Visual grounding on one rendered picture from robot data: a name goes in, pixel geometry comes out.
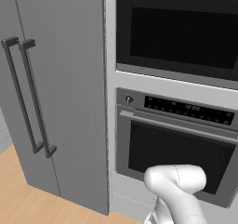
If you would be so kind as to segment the grey fridge door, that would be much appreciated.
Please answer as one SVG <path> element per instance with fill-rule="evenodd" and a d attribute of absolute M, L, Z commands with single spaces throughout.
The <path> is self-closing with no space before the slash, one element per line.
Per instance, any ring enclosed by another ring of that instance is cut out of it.
<path fill-rule="evenodd" d="M 109 212 L 102 0 L 17 0 L 62 198 Z"/>
<path fill-rule="evenodd" d="M 52 159 L 45 157 L 44 147 L 38 153 L 33 153 L 5 50 L 1 45 L 3 39 L 13 36 L 19 38 L 20 33 L 15 0 L 0 0 L 0 109 L 27 183 L 42 191 L 60 196 Z M 12 46 L 10 52 L 19 79 L 20 75 L 25 74 L 19 44 Z"/>

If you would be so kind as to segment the grey oven door black window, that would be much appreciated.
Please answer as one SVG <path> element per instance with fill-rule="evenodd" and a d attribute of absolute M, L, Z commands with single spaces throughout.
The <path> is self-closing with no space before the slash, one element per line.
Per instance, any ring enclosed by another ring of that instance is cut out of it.
<path fill-rule="evenodd" d="M 144 179 L 156 165 L 198 165 L 206 174 L 202 201 L 228 208 L 238 192 L 238 141 L 212 138 L 124 117 L 117 109 L 116 172 Z"/>

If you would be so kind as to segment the black built-in microwave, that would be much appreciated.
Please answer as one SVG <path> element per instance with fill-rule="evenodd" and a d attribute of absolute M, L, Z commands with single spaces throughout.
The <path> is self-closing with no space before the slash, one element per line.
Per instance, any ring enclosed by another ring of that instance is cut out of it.
<path fill-rule="evenodd" d="M 238 0 L 116 0 L 116 61 L 238 81 Z"/>

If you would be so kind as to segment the grey built-in oven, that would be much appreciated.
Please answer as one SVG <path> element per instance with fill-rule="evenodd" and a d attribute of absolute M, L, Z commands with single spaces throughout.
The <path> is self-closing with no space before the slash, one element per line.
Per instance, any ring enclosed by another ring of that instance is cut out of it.
<path fill-rule="evenodd" d="M 131 96 L 133 102 L 127 104 L 126 96 Z M 238 111 L 222 107 L 118 87 L 116 110 L 120 107 L 238 132 Z"/>

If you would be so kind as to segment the white appliance cabinet column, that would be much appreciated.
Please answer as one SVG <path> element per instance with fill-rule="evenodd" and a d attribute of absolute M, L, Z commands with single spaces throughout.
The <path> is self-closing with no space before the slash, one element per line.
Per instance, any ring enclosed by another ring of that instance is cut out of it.
<path fill-rule="evenodd" d="M 203 86 L 165 78 L 120 72 L 116 69 L 116 0 L 105 0 L 105 32 L 108 100 L 108 159 L 110 177 L 110 209 L 141 222 L 154 208 L 156 197 L 143 182 L 115 172 L 116 89 L 138 90 L 176 99 L 200 101 L 209 105 L 238 110 L 238 91 Z"/>

